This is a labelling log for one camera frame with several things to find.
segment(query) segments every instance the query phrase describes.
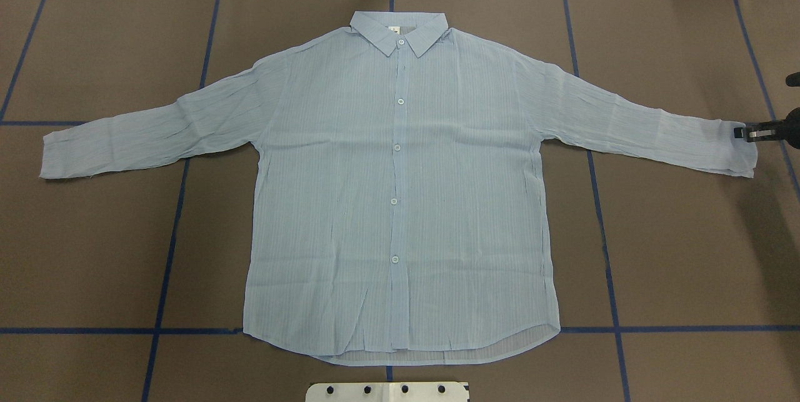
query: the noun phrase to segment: light blue shirt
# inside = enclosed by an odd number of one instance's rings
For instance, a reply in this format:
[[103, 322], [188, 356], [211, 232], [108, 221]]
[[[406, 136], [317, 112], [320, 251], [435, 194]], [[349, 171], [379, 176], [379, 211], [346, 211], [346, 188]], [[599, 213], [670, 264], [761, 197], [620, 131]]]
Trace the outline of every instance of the light blue shirt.
[[42, 177], [252, 143], [246, 334], [335, 364], [477, 364], [560, 330], [543, 140], [752, 177], [742, 125], [634, 105], [443, 14], [357, 12], [169, 106], [48, 134]]

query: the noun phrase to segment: long-sleeve button-up shirt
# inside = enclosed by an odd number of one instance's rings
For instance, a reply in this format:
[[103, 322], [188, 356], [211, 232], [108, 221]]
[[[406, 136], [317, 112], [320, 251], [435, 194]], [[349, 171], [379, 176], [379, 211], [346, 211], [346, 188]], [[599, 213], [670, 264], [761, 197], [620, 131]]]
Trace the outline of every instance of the long-sleeve button-up shirt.
[[752, 177], [742, 125], [634, 105], [443, 14], [357, 12], [169, 106], [48, 134], [42, 177], [252, 143], [246, 334], [336, 364], [475, 364], [560, 330], [543, 140]]

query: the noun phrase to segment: button placket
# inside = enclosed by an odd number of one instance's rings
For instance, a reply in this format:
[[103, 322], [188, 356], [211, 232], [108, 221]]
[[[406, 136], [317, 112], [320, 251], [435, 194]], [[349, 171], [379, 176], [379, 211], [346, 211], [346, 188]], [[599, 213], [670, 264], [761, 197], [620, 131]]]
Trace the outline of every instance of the button placket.
[[411, 47], [405, 38], [397, 41], [397, 80], [394, 88], [394, 125], [392, 126], [392, 166], [394, 166], [394, 194], [391, 199], [392, 236], [389, 252], [389, 339], [394, 349], [409, 348], [409, 288], [406, 266], [406, 237], [408, 236], [408, 204], [404, 199], [408, 190], [408, 154], [397, 153], [408, 137], [409, 66], [414, 62]]

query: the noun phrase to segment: shirt sleeve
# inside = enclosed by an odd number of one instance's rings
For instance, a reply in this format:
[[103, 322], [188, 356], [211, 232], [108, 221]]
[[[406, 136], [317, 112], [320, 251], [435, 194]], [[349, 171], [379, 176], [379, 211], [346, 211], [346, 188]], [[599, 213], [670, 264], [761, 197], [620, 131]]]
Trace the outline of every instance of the shirt sleeve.
[[514, 65], [522, 111], [543, 139], [698, 171], [753, 176], [758, 150], [734, 138], [734, 128], [743, 123], [636, 105], [525, 55], [518, 55]]
[[286, 60], [263, 58], [160, 108], [120, 114], [44, 137], [44, 179], [156, 168], [258, 139], [280, 98]]

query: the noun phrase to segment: shirt collar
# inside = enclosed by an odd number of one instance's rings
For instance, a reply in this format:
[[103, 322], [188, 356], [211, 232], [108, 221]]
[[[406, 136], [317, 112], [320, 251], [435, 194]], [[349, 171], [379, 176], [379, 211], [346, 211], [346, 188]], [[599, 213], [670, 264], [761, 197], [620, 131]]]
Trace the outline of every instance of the shirt collar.
[[356, 11], [351, 27], [387, 57], [397, 47], [398, 35], [389, 26], [416, 27], [406, 37], [417, 58], [422, 57], [448, 31], [448, 20], [442, 13], [395, 13]]

